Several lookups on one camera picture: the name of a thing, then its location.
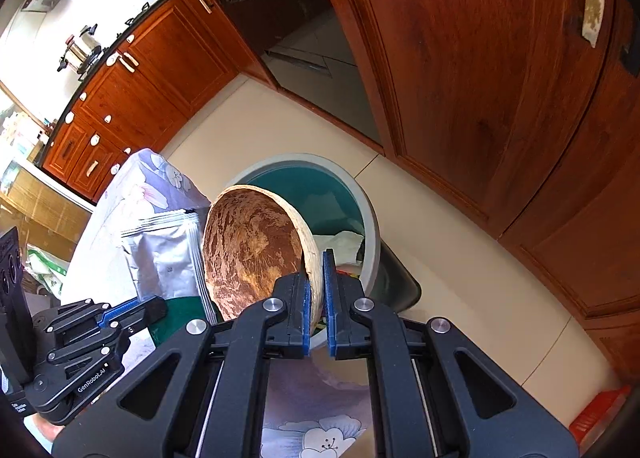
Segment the green packet bottom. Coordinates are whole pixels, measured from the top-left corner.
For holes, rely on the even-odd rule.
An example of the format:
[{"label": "green packet bottom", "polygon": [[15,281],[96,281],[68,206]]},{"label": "green packet bottom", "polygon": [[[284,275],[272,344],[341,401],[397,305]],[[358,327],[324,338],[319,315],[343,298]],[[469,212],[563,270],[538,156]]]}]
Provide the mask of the green packet bottom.
[{"label": "green packet bottom", "polygon": [[156,348],[191,319],[207,319],[199,296],[167,299],[166,316],[149,327]]}]

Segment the stainless steel pot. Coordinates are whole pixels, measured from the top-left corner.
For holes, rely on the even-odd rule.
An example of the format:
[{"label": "stainless steel pot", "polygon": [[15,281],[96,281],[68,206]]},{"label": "stainless steel pot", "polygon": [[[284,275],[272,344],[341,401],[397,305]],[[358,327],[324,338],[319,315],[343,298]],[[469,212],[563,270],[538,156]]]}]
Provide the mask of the stainless steel pot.
[{"label": "stainless steel pot", "polygon": [[72,69],[82,75],[95,59],[102,47],[94,38],[95,29],[98,27],[94,24],[92,27],[85,26],[78,37],[71,35],[66,42],[65,53],[60,58],[60,66],[58,71],[71,66]]}]

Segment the brown bowl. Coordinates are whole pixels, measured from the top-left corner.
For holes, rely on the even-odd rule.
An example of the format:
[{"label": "brown bowl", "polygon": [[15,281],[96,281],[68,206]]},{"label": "brown bowl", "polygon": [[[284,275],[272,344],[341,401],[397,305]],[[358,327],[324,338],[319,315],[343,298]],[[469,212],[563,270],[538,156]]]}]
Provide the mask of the brown bowl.
[{"label": "brown bowl", "polygon": [[322,267],[302,216],[259,187],[234,185],[222,191],[209,210],[202,241],[207,289],[222,317],[236,318],[270,297],[276,279],[298,270],[303,252],[315,326],[322,312]]}]

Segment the black countertop edge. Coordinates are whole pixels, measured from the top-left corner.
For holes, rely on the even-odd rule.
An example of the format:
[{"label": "black countertop edge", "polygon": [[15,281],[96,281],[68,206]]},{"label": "black countertop edge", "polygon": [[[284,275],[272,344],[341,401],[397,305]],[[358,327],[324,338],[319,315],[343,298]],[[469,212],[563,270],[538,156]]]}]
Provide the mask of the black countertop edge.
[{"label": "black countertop edge", "polygon": [[80,98],[80,95],[84,92],[88,83],[91,81],[92,77],[98,72],[98,70],[102,67],[102,65],[106,63],[107,59],[111,56],[111,54],[113,54],[118,49],[118,47],[126,40],[126,38],[129,37],[131,32],[133,32],[135,28],[137,28],[143,21],[145,21],[146,18],[148,18],[148,16],[150,16],[155,10],[157,10],[161,5],[163,5],[167,1],[168,0],[157,0],[153,5],[149,7],[148,11],[146,11],[144,14],[140,16],[137,16],[136,20],[130,26],[128,26],[120,34],[120,36],[118,36],[116,41],[114,41],[110,47],[105,48],[103,50],[102,56],[100,57],[100,59],[98,59],[98,61],[95,62],[93,66],[89,68],[89,70],[86,73],[86,76],[84,77],[84,80],[82,80],[81,85],[78,86],[78,89],[71,97],[69,103],[66,105],[66,108],[60,114],[56,127],[53,129],[51,135],[49,136],[49,141],[47,142],[47,145],[40,151],[40,153],[34,159],[33,161],[34,165],[36,165],[39,168],[42,168],[44,159],[46,158],[47,153],[49,152],[49,146],[51,145],[52,141],[56,138],[56,135],[62,128],[62,124],[64,124],[65,122],[64,120],[65,115],[69,111],[71,111],[71,108],[73,107],[73,105],[76,104],[76,101]]}]

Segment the person's hand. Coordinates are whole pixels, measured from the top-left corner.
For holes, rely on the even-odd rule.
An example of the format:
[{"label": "person's hand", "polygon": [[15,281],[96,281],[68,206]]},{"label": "person's hand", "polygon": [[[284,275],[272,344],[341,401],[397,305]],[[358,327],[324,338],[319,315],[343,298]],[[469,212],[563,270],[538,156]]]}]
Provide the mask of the person's hand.
[{"label": "person's hand", "polygon": [[51,422],[48,422],[44,418],[42,418],[38,413],[33,415],[33,425],[40,431],[44,438],[53,442],[60,431],[62,431],[65,426],[63,425],[53,425]]}]

